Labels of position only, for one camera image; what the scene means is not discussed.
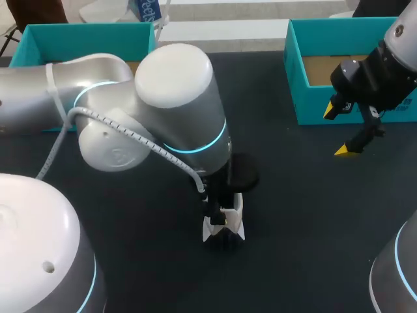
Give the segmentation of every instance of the circular screw hole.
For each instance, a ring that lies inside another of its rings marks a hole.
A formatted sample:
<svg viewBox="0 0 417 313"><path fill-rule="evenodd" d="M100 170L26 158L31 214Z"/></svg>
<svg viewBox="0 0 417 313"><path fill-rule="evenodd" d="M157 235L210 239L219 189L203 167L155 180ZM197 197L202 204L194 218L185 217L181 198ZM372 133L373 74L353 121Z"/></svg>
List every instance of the circular screw hole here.
<svg viewBox="0 0 417 313"><path fill-rule="evenodd" d="M53 272L55 272L55 266L53 266L53 264L49 261L45 261L42 264L42 268L44 269L45 272L52 274Z"/></svg>
<svg viewBox="0 0 417 313"><path fill-rule="evenodd" d="M400 37L403 34L404 31L404 25L403 24L399 24L397 26L397 28L395 29L395 36L396 37Z"/></svg>

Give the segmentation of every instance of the white cable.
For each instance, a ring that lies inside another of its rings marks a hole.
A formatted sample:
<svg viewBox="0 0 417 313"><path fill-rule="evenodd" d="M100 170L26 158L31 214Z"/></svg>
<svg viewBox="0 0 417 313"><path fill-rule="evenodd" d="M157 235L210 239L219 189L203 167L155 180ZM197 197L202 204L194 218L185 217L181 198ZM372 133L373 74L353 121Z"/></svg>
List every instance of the white cable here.
<svg viewBox="0 0 417 313"><path fill-rule="evenodd" d="M36 179L40 179L40 180L43 180L43 178L45 177L49 168L51 167L51 164L52 164L53 160L55 159L61 144L64 142L66 132L71 127L71 123L70 123L68 117L65 114L65 109L64 109L63 103L61 102L61 99L59 98L59 93L58 93L57 86L55 85L55 80L53 79L52 64L48 63L45 66L45 69L46 69L46 81L48 82L48 93L51 95L51 97L52 97L52 99L53 99L53 101L54 101L54 103L57 107L57 110L59 112L59 115L61 116L61 119L64 122L64 125L63 125L63 127L61 129L61 132L59 133L55 143L53 144L52 149L51 149L48 157L46 158L46 161L45 161L42 169L39 171L38 175L36 176Z"/></svg>
<svg viewBox="0 0 417 313"><path fill-rule="evenodd" d="M172 164L178 166L180 169L185 171L189 176L191 176L195 184L197 186L197 190L200 193L204 193L205 188L204 184L200 178L200 176L197 174L196 171L194 171L191 167L189 167L187 164L185 164L183 161L181 161L179 158L175 157L165 149L161 148L159 145L156 145L152 141L146 139L145 137L135 133L134 131L123 127L122 125L118 124L118 122L115 122L108 117L105 117L103 115L100 115L92 110L89 110L87 108L72 108L68 113L68 119L70 121L73 121L76 115L84 115L88 118L94 119L95 121L98 121L100 123L103 123L107 125L108 127L116 130L117 132L132 138L133 140L146 145L150 150L154 151L161 157L165 158L166 160L170 161Z"/></svg>
<svg viewBox="0 0 417 313"><path fill-rule="evenodd" d="M46 173L48 172L49 168L52 165L53 160L57 156L57 153L58 153L59 148L61 147L61 144L64 142L65 135L66 135L66 132L68 132L68 129L69 129L69 126L64 125L62 127L57 139L55 140L55 143L52 146L52 149L48 157L46 158L46 161L42 169L40 170L39 174L36 176L36 179L43 180L43 178L45 177Z"/></svg>
<svg viewBox="0 0 417 313"><path fill-rule="evenodd" d="M164 12L162 13L161 21L158 26L158 30L156 32L156 36L155 36L156 43L159 42L159 37L161 36L162 28L164 27L165 21L168 16L168 10L169 10L170 4L171 4L171 0L167 0L167 3L165 4L165 7L164 7Z"/></svg>

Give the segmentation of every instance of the cardboard box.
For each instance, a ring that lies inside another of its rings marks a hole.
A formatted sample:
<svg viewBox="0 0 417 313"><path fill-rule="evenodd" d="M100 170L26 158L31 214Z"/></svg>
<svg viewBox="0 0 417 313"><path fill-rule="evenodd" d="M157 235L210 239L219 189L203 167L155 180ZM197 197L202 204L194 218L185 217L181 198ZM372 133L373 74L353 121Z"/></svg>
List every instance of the cardboard box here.
<svg viewBox="0 0 417 313"><path fill-rule="evenodd" d="M139 62L154 48L152 23L28 25L10 67L32 67L93 53L110 53L125 60L135 73Z"/></svg>
<svg viewBox="0 0 417 313"><path fill-rule="evenodd" d="M394 22L395 18L290 20L284 63L299 125L363 123L357 106L333 121L323 119L335 93L330 74L342 60L366 58ZM395 111L386 112L382 121L417 121L414 99L417 91Z"/></svg>

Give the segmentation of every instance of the chair leg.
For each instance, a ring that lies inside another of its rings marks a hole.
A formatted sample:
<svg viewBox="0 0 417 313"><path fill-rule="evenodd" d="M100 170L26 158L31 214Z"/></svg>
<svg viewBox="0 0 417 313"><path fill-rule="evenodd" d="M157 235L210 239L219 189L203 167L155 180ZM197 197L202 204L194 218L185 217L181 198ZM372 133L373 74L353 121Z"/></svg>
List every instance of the chair leg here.
<svg viewBox="0 0 417 313"><path fill-rule="evenodd" d="M6 36L6 42L5 42L5 44L3 45L3 47L1 48L1 50L0 50L0 57L3 55L3 53L5 52L5 50L6 50L6 48L7 48L7 46L8 46L8 43L11 41L11 40L13 40L13 41L16 41L14 38L13 38L13 35L14 35L14 33L16 32L16 30L17 30L17 28L15 28L15 29L13 29L12 30L12 32L9 34L9 35L7 35Z"/></svg>

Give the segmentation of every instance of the dark work surface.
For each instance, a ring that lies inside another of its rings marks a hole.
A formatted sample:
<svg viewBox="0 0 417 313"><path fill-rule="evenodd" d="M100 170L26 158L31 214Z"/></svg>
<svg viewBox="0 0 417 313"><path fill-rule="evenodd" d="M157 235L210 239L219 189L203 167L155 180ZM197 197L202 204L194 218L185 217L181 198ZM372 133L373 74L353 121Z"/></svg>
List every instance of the dark work surface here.
<svg viewBox="0 0 417 313"><path fill-rule="evenodd" d="M282 53L210 55L233 149L261 182L244 195L246 243L201 243L188 177L159 156L122 173L84 163L69 135L46 182L73 204L104 269L108 313L373 312L373 259L415 210L417 125L386 126L358 158L358 125L299 127ZM0 172L34 177L56 134L0 139Z"/></svg>
<svg viewBox="0 0 417 313"><path fill-rule="evenodd" d="M0 67L7 67L11 60L11 57L0 57Z"/></svg>

